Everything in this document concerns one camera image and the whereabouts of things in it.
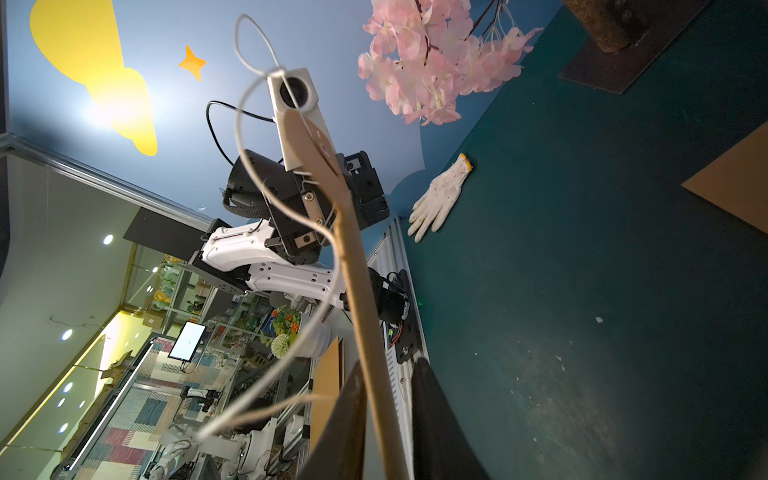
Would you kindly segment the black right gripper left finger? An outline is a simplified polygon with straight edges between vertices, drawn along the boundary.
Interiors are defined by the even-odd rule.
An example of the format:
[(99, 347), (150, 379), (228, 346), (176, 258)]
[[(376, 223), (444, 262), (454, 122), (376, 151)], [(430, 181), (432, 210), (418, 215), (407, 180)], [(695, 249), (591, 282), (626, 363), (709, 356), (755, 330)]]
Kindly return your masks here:
[(297, 479), (361, 479), (367, 426), (367, 392), (360, 362), (345, 381), (322, 435)]

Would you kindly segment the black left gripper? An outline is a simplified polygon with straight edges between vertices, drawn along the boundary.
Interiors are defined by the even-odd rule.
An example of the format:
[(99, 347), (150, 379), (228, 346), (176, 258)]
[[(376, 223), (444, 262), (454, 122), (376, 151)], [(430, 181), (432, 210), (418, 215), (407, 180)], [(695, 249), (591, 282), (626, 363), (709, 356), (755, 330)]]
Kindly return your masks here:
[[(279, 170), (263, 178), (264, 185), (288, 208), (327, 227), (333, 218), (333, 207), (321, 189), (308, 177)], [(268, 202), (269, 226), (273, 233), (266, 246), (292, 265), (315, 264), (329, 242), (323, 235), (287, 216)]]

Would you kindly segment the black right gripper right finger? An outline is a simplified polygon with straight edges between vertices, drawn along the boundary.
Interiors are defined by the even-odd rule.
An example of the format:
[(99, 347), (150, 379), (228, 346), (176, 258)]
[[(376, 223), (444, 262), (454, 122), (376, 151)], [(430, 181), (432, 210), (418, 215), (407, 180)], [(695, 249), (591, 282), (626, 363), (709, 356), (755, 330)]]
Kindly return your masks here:
[(424, 358), (414, 364), (411, 390), (415, 478), (488, 479)]

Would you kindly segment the kraft paper file bag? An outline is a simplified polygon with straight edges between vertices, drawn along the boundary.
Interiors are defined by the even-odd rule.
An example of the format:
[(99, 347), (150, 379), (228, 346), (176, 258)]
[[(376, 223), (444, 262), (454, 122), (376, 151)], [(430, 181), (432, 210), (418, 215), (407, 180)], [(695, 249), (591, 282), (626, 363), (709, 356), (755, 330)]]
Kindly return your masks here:
[(335, 242), (334, 251), (339, 256), (335, 265), (342, 269), (346, 282), (347, 299), (384, 471), (389, 479), (406, 479), (406, 461), (385, 351), (378, 334), (378, 314), (351, 192), (336, 159), (326, 160), (315, 147), (308, 144), (304, 134), (299, 135), (297, 143), (306, 169), (336, 210), (334, 230), (327, 233), (325, 238)]
[(763, 123), (682, 187), (767, 233), (767, 180), (767, 123)]

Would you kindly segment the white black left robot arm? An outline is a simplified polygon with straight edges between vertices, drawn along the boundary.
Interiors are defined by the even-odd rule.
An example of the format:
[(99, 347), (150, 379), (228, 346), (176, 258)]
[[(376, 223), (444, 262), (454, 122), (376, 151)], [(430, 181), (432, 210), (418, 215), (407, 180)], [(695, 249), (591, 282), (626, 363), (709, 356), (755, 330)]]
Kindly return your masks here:
[[(321, 225), (335, 222), (331, 203), (319, 187), (301, 175), (286, 171), (280, 163), (246, 150), (257, 173), (269, 191), (289, 207), (306, 214)], [(375, 168), (365, 151), (344, 156), (337, 154), (344, 178), (351, 191), (360, 230), (389, 217), (389, 206)], [(223, 192), (225, 208), (255, 223), (232, 227), (220, 219), (201, 237), (203, 245), (192, 254), (189, 266), (220, 290), (234, 294), (282, 292), (322, 300), (331, 292), (334, 308), (350, 310), (343, 275), (335, 286), (332, 270), (317, 262), (324, 247), (322, 235), (290, 219), (270, 204), (252, 182), (238, 158)], [(402, 324), (410, 314), (405, 274), (386, 278), (368, 267), (378, 318), (393, 325)]]

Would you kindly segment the brown cardboard box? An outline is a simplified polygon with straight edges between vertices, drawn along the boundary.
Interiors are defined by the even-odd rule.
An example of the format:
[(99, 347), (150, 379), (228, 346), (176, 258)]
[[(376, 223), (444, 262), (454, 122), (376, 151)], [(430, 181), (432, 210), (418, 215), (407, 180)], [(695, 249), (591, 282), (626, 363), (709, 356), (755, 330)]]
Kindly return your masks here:
[(342, 339), (335, 338), (315, 365), (312, 392), (320, 395), (322, 399), (311, 405), (310, 452), (319, 443), (320, 437), (332, 415), (343, 381), (344, 345)]

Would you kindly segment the white pot orange green flowers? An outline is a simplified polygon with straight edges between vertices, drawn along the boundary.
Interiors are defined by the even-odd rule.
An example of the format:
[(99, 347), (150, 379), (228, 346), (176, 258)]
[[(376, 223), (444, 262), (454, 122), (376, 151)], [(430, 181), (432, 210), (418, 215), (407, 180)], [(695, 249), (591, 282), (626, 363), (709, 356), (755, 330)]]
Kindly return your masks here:
[(281, 306), (270, 316), (270, 326), (274, 337), (267, 341), (271, 353), (282, 359), (302, 339), (306, 340), (297, 348), (296, 356), (300, 358), (318, 358), (322, 356), (332, 342), (330, 328), (323, 322), (309, 333), (303, 325), (303, 313)]

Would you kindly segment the white work glove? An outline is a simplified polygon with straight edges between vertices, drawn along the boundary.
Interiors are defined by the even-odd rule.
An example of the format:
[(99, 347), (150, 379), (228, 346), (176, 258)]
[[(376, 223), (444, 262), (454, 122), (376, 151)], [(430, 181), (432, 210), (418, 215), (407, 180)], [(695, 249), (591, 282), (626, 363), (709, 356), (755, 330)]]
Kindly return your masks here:
[(473, 166), (468, 157), (460, 153), (455, 162), (435, 177), (427, 191), (416, 201), (409, 216), (407, 234), (419, 243), (429, 232), (436, 232), (446, 221), (458, 201), (464, 182)]

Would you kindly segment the white monitor screen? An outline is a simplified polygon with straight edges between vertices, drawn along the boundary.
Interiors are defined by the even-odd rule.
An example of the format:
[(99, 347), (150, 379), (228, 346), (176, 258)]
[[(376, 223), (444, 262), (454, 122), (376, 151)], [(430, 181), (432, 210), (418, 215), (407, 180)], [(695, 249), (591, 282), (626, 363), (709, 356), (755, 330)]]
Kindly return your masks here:
[(173, 360), (190, 362), (205, 333), (205, 326), (187, 321), (174, 342), (168, 357)]

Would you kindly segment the pink artificial blossom tree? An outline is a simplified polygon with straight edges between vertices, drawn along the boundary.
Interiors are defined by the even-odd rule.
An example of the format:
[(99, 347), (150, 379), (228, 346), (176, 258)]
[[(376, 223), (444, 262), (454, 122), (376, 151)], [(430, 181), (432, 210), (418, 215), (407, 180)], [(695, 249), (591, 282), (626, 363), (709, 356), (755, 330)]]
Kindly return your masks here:
[(405, 123), (460, 120), (459, 97), (489, 93), (522, 73), (538, 29), (522, 30), (505, 1), (472, 18), (468, 1), (375, 1), (358, 58), (371, 100)]

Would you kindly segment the aluminium front mounting rail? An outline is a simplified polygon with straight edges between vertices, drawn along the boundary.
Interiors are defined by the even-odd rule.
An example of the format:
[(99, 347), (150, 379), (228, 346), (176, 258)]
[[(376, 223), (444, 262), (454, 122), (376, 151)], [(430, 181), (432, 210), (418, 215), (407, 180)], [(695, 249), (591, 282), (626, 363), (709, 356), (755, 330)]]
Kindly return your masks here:
[(427, 358), (428, 353), (399, 218), (389, 221), (383, 239), (369, 257), (368, 264), (385, 279), (393, 280), (408, 300), (408, 316), (403, 322), (397, 327), (382, 322), (381, 331), (407, 479), (414, 479), (411, 380), (415, 362), (422, 357)]

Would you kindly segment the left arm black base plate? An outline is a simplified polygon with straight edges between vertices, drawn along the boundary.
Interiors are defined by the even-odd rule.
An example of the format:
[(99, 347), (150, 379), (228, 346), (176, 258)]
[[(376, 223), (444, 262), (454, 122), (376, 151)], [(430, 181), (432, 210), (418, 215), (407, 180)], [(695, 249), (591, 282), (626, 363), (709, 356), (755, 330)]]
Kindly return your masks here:
[(411, 361), (421, 352), (422, 339), (417, 302), (405, 269), (390, 272), (382, 281), (377, 308), (380, 320), (386, 324), (387, 350), (395, 354), (398, 364)]

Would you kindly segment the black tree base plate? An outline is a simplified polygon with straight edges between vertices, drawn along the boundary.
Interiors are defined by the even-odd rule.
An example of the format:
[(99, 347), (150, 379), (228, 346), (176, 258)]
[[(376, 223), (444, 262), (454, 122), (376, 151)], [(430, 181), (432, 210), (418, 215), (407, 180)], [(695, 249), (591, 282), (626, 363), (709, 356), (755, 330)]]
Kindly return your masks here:
[(706, 0), (566, 1), (588, 39), (559, 77), (623, 94), (708, 5)]

